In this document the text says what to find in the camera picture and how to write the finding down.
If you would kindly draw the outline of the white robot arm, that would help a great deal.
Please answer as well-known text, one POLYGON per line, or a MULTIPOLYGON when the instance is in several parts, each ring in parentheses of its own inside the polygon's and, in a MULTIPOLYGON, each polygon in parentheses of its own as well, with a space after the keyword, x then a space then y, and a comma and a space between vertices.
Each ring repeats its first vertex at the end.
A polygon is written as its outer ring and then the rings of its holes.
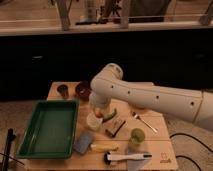
POLYGON ((136 107, 171 114, 213 132, 213 93, 127 82, 122 77, 119 65, 107 64, 91 80, 89 102, 104 109, 112 99, 118 99, 136 107))

